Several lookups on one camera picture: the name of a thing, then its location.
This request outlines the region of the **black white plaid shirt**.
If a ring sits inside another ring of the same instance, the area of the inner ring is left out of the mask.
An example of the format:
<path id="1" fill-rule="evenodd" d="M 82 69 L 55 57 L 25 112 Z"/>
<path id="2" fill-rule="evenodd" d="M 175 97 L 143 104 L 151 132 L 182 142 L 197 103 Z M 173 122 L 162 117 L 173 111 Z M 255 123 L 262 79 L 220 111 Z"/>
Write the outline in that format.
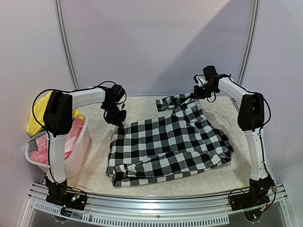
<path id="1" fill-rule="evenodd" d="M 114 133 L 106 172 L 114 187 L 185 178 L 231 161 L 232 143 L 206 119 L 192 94 L 158 99 L 156 106 L 171 114 L 133 122 Z"/>

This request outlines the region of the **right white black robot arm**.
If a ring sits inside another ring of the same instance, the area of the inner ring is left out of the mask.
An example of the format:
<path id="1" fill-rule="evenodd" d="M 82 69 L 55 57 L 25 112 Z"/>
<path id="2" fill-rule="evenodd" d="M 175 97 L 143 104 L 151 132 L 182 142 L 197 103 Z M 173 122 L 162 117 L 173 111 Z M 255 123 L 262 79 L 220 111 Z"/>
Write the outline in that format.
<path id="1" fill-rule="evenodd" d="M 263 199 L 263 192 L 275 185 L 267 169 L 263 143 L 266 101 L 261 93 L 247 90 L 235 82 L 231 75 L 217 73 L 214 66 L 203 68 L 203 74 L 195 75 L 194 81 L 196 98 L 208 99 L 222 91 L 240 104 L 237 123 L 246 137 L 251 162 L 251 191 L 245 195 L 245 202 L 248 206 L 255 206 Z"/>

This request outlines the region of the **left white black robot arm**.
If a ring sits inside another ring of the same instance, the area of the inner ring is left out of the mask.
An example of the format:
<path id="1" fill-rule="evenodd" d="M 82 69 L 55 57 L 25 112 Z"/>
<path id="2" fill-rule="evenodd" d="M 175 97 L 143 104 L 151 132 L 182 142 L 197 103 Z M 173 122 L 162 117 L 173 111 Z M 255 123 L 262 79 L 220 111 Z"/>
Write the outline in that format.
<path id="1" fill-rule="evenodd" d="M 64 146 L 67 134 L 72 127 L 72 112 L 80 107 L 99 104 L 104 110 L 104 120 L 108 124 L 122 127 L 126 119 L 126 110 L 119 107 L 126 98 L 121 85 L 113 83 L 112 87 L 102 84 L 89 88 L 62 91 L 50 89 L 51 93 L 40 126 L 46 131 L 47 144 L 47 185 L 66 186 L 64 170 Z"/>

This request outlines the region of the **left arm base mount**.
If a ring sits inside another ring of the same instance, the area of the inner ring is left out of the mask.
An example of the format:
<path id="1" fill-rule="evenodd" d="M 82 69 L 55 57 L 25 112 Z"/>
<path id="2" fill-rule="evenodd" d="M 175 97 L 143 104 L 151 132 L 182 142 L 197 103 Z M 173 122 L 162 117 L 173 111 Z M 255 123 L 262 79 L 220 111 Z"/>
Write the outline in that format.
<path id="1" fill-rule="evenodd" d="M 86 192 L 67 185 L 67 180 L 62 183 L 54 183 L 45 177 L 45 185 L 48 188 L 46 201 L 65 208 L 84 210 L 88 196 Z"/>

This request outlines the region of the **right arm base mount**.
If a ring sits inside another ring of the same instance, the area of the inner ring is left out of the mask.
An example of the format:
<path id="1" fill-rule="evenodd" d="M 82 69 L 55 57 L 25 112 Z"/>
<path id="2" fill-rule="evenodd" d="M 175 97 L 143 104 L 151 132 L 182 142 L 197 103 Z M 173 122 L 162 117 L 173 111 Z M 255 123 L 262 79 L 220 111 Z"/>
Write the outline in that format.
<path id="1" fill-rule="evenodd" d="M 276 184 L 270 176 L 259 180 L 249 179 L 249 191 L 244 192 L 242 189 L 232 190 L 228 195 L 228 203 L 232 211 L 265 204 L 260 209 L 261 212 L 264 212 L 274 203 L 276 192 Z"/>

